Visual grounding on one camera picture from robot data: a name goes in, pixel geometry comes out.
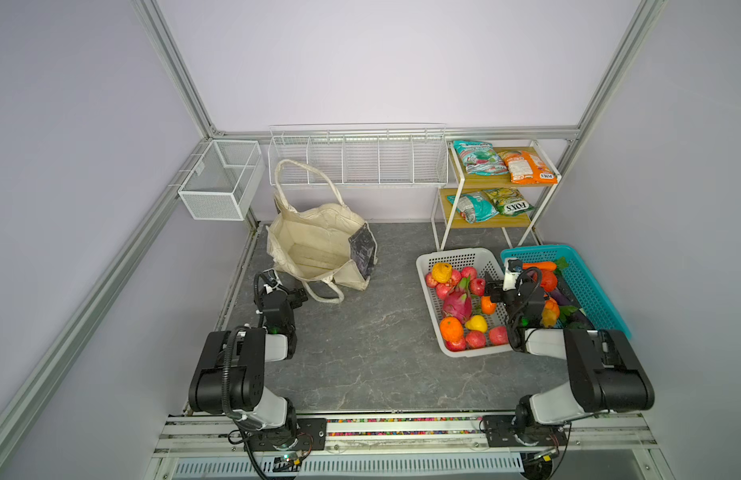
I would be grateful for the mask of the pink dragon fruit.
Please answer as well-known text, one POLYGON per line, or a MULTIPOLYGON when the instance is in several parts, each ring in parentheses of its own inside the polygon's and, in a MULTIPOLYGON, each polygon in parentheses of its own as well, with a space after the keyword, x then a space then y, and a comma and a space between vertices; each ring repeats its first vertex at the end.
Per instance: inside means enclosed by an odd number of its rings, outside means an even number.
POLYGON ((472 301, 469 291, 468 278, 462 278, 442 300, 442 314, 444 317, 456 317, 461 324, 470 320, 472 316, 472 301))

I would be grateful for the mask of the cream canvas tote bag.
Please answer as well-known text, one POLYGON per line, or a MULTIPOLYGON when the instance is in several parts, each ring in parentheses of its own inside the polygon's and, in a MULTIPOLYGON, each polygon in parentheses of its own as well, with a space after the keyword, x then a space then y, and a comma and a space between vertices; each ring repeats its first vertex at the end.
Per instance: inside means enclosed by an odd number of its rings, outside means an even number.
POLYGON ((298 280, 322 303, 342 303, 344 287, 366 290, 377 264, 378 244, 370 224, 348 207, 334 182, 314 166, 284 159, 274 170, 274 187, 278 215, 266 228, 266 251, 274 269, 298 280), (336 201, 297 210, 282 187, 282 172, 288 166, 322 178, 336 201))

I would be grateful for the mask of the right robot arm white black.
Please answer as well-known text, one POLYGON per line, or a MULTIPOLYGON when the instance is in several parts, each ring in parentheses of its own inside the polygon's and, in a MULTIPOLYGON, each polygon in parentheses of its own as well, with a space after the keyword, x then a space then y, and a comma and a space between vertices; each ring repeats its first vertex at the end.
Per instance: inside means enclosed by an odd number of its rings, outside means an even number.
POLYGON ((542 325, 548 300, 541 286, 542 273, 537 266, 507 258, 502 284, 488 283, 486 293, 505 307, 511 349, 565 361, 568 380, 522 397, 512 420, 503 425, 496 417, 486 418, 486 434, 524 446, 536 446, 544 439, 558 445, 563 440, 559 430, 565 424, 604 413, 650 410, 655 391, 624 332, 542 325))

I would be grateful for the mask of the yellow orange mango fruit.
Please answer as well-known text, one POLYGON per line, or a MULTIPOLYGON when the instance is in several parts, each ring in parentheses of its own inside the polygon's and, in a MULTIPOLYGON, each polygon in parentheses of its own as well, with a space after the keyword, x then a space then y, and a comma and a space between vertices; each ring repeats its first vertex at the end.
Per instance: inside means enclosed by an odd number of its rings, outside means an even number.
POLYGON ((444 262, 436 263, 430 270, 430 276, 438 284, 450 282, 452 278, 452 266, 444 262))

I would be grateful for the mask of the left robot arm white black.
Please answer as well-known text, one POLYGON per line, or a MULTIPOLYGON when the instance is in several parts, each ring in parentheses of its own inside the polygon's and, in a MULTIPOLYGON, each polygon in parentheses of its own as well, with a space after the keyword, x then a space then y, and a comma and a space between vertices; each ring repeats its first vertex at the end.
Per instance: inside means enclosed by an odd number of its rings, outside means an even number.
POLYGON ((226 416, 234 424, 232 444, 258 451, 326 447, 326 420, 300 420, 292 400, 264 385, 266 365, 294 357, 294 310, 306 301, 304 288, 288 288, 274 270, 264 270, 254 276, 254 321, 206 337, 188 404, 194 412, 226 416))

